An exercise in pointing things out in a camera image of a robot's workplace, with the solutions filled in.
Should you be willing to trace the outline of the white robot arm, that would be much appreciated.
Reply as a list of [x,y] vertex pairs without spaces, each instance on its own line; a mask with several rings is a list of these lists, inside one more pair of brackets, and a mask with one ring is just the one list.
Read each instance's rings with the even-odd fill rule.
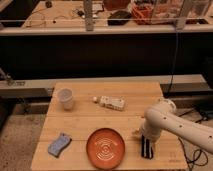
[[201,149],[213,154],[213,128],[185,120],[175,115],[175,103],[162,98],[148,107],[144,112],[144,120],[133,137],[141,140],[141,156],[152,159],[155,143],[163,130],[175,134]]

